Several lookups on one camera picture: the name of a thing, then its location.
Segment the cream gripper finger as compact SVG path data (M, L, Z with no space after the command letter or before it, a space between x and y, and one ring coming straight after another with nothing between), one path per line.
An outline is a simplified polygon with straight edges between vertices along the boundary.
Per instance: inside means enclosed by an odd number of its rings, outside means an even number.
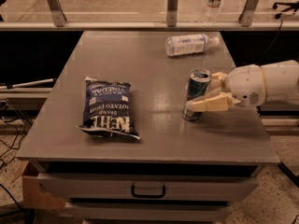
M223 72L217 72L212 74L212 79L210 82L210 91L223 91L225 89L225 79L227 75Z
M221 92L217 96L211 98L203 98L202 100L190 100L185 104L185 108L192 112L218 112L229 110L240 100L234 97L230 92Z

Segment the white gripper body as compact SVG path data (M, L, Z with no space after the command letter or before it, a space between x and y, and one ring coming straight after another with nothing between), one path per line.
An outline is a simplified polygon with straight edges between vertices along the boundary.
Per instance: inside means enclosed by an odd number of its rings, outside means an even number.
M266 98L262 68L254 64L237 67L227 75L225 89L237 99L239 107L262 105Z

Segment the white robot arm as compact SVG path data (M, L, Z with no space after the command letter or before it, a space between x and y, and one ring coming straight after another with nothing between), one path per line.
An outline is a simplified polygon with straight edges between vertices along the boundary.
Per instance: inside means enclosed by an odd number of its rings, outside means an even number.
M214 73L206 93L188 101L186 108L192 112L214 112L229 110L234 105L254 107L271 101L299 104L297 61L251 64L228 74Z

